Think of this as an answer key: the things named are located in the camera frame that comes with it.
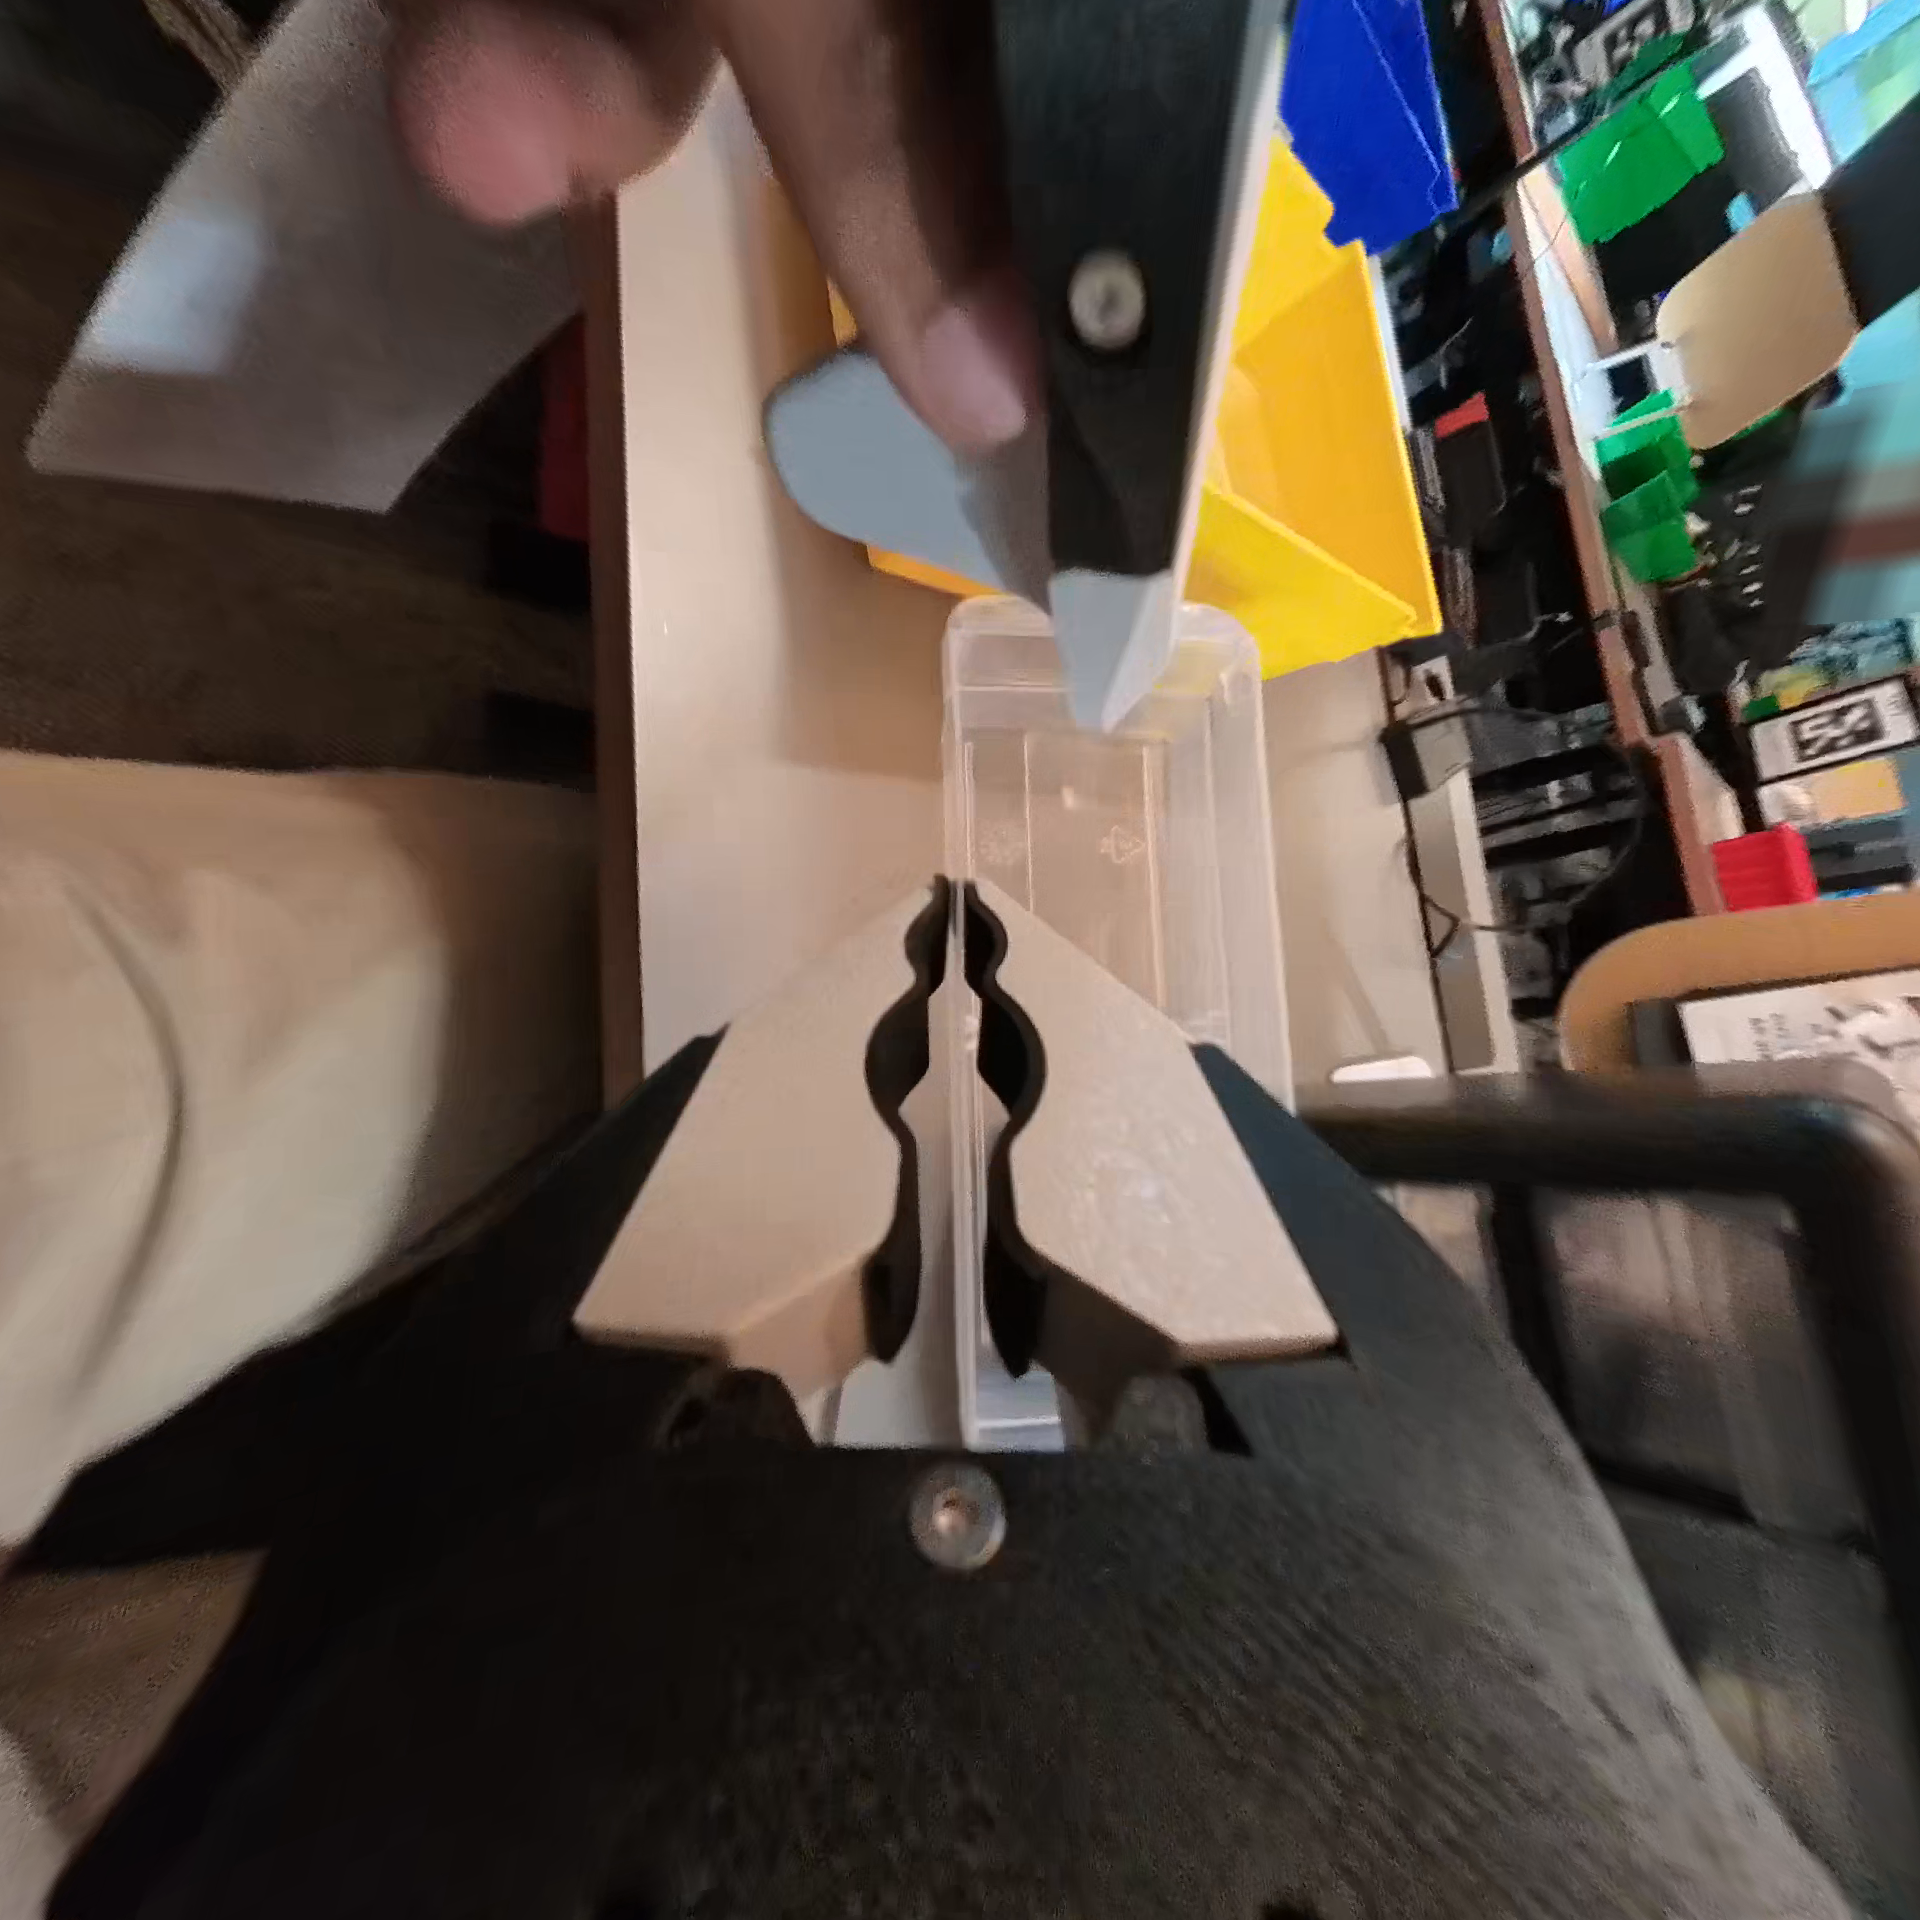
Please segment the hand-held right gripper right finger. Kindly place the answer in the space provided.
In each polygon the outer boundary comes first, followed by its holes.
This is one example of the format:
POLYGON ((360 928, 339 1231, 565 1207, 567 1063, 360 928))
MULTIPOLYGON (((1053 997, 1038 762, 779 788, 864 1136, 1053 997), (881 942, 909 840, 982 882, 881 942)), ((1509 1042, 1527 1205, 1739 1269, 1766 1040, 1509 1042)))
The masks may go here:
POLYGON ((964 888, 975 1075, 1000 1127, 980 1294, 1013 1376, 1045 1371, 1073 1445, 1137 1380, 1337 1354, 1337 1320, 1195 1047, 997 884, 964 888))

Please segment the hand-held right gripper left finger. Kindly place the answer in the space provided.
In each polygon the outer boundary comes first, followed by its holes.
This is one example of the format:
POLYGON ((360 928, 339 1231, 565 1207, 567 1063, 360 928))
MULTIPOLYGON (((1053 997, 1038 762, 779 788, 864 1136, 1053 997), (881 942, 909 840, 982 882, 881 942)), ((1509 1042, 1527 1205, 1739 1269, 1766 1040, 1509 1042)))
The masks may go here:
POLYGON ((584 1340, 772 1376, 827 1445, 953 1443, 950 935, 927 879, 718 1035, 584 1340))

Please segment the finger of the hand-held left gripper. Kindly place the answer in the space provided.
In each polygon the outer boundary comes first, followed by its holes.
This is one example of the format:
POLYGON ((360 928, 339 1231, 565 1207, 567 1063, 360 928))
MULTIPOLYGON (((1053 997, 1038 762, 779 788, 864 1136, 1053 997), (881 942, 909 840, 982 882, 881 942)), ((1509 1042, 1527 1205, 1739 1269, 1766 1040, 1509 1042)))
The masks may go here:
POLYGON ((1073 411, 960 452, 878 359, 838 349, 764 404, 764 445, 799 512, 832 535, 921 563, 1048 615, 1073 719, 1128 714, 1128 478, 1073 411))
POLYGON ((1131 618, 1118 690, 1111 694, 1111 724, 1128 714, 1169 661, 1176 639, 1184 590, 1197 539, 1201 486, 1213 445, 1228 372, 1232 332, 1241 291, 1257 239, 1267 156, 1279 123, 1279 75, 1287 56, 1287 11, 1281 2, 1251 4, 1248 32, 1232 95, 1228 152, 1216 181, 1216 216, 1206 261, 1206 298, 1195 356, 1191 430, 1185 442, 1180 535, 1168 567, 1140 590, 1131 618))

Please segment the clear plastic box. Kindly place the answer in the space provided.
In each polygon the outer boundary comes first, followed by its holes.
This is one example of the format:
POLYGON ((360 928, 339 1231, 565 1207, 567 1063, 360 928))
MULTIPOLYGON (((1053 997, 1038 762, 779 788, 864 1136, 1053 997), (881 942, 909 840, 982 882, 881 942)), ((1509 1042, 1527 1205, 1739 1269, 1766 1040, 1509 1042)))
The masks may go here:
POLYGON ((1045 1371, 1000 1365, 980 1294, 982 1184, 1000 1106, 975 1075, 964 888, 997 884, 1153 1003, 1206 1079, 1288 1109, 1279 918, 1267 818, 1254 644, 1224 615, 1184 613, 1173 663, 1116 731, 1078 726, 1045 618, 1015 598, 960 606, 943 638, 945 875, 953 882, 950 1280, 958 1418, 968 1450, 1073 1450, 1045 1371))

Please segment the person's left hand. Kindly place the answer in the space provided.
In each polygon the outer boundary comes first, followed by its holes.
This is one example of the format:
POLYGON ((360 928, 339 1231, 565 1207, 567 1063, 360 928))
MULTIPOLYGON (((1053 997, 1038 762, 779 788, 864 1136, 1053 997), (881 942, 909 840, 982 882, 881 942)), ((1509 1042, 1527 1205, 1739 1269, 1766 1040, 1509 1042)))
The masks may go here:
POLYGON ((524 227, 661 167, 719 70, 859 341, 950 447, 1041 407, 1013 266, 989 4, 385 4, 400 142, 467 216, 524 227))

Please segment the blue plastic bin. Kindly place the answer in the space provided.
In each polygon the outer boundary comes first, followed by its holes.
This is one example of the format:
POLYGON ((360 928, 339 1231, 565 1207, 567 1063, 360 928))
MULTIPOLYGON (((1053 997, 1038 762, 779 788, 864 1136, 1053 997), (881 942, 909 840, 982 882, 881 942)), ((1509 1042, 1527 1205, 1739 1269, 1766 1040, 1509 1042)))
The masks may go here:
POLYGON ((1385 255, 1455 208, 1420 2, 1297 2, 1279 122, 1333 205, 1328 239, 1337 247, 1385 255))

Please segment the long wooden table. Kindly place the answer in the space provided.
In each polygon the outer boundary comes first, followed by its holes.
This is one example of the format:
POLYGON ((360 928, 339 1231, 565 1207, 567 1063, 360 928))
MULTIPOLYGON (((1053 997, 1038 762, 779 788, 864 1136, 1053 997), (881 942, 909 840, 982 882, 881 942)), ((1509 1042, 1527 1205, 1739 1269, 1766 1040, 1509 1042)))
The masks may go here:
POLYGON ((1551 167, 1541 160, 1532 99, 1518 64, 1515 10, 1477 2, 1472 11, 1510 150, 1500 162, 1513 172, 1513 181, 1501 187, 1500 211, 1560 472, 1600 684, 1620 742, 1648 762, 1688 911, 1719 914, 1723 896, 1711 847, 1742 828, 1736 798, 1691 734, 1677 730, 1683 694, 1667 653, 1661 607, 1648 587, 1620 572, 1600 523, 1605 490, 1598 431, 1614 420, 1608 365, 1620 348, 1614 312, 1551 167))

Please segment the black power block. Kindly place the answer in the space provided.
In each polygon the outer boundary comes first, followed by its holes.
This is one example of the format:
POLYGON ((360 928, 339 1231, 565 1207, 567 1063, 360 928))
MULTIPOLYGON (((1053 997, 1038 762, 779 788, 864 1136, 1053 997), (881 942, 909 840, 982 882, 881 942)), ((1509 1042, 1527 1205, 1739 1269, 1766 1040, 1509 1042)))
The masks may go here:
POLYGON ((1385 722, 1377 748, 1400 805, 1409 806, 1472 772, 1475 715, 1475 703, 1447 702, 1385 722))

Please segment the small green plastic bin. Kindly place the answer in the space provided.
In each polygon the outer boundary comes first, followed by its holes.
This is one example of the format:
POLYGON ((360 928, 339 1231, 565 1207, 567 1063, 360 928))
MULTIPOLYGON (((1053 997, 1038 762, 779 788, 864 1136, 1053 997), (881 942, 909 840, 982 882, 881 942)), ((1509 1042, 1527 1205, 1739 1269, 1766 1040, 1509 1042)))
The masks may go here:
POLYGON ((1661 587, 1697 572, 1688 501, 1672 471, 1656 471, 1600 509, 1607 544, 1633 582, 1661 587))
POLYGON ((1598 431, 1595 467, 1605 493, 1620 501, 1667 475, 1683 498, 1695 498, 1695 454, 1677 416, 1668 389, 1648 394, 1625 407, 1616 420, 1598 431))

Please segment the large green plastic bin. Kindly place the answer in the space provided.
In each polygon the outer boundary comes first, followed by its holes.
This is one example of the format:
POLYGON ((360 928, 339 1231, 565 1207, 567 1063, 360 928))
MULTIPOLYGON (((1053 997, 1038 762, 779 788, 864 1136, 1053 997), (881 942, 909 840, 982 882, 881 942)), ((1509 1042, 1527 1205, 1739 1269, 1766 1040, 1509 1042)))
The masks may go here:
POLYGON ((1577 239, 1588 250, 1616 239, 1723 157, 1691 62, 1670 64, 1625 91, 1559 156, 1559 190, 1577 239))

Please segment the printed marker board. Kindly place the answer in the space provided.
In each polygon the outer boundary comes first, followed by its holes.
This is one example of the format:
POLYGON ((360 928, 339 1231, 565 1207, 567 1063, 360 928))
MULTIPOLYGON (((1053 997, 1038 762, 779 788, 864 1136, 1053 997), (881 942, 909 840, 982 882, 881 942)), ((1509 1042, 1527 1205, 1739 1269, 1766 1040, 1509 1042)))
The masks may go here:
POLYGON ((1903 752, 1917 742, 1909 676, 1839 687, 1777 710, 1748 730, 1755 780, 1775 783, 1903 752))
POLYGON ((1583 6, 1565 48, 1568 72, 1583 86, 1616 79, 1652 42, 1691 32, 1697 13, 1695 2, 1616 2, 1598 13, 1583 6))

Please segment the person's beige trousers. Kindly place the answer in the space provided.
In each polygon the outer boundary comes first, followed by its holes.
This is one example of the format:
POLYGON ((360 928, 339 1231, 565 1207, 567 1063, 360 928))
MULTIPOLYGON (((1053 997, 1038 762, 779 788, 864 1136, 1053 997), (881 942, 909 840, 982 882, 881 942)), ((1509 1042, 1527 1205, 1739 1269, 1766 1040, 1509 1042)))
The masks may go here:
POLYGON ((1 1535, 604 1099, 548 783, 5 752, 1 1535))

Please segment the tan plywood chair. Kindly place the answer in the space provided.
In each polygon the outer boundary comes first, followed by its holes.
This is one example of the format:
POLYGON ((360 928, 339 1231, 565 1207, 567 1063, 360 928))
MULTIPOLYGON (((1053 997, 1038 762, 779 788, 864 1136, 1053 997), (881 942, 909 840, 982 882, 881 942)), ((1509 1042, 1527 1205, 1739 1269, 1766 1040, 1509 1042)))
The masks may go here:
POLYGON ((1691 451, 1739 438, 1816 386, 1861 327, 1823 198, 1766 208, 1668 291, 1652 325, 1691 451))

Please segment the tan rounded plywood panel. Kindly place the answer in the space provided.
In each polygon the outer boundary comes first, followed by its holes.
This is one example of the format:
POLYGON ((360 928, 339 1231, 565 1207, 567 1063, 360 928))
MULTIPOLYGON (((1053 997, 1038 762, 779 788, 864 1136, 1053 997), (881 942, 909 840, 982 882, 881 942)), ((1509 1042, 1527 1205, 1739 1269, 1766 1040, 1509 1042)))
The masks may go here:
POLYGON ((1633 928, 1598 949, 1556 1007, 1559 1066, 1625 1072, 1630 1010, 1917 967, 1917 893, 1820 899, 1633 928))

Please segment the red plastic bin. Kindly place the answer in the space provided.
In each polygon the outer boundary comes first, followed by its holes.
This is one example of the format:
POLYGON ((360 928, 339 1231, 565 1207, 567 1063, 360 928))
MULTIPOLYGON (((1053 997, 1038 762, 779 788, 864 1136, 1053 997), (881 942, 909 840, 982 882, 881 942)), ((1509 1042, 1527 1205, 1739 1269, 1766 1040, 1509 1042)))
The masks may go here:
POLYGON ((1711 846, 1720 910, 1727 914, 1807 904, 1820 899, 1807 839, 1791 822, 1723 836, 1711 846))

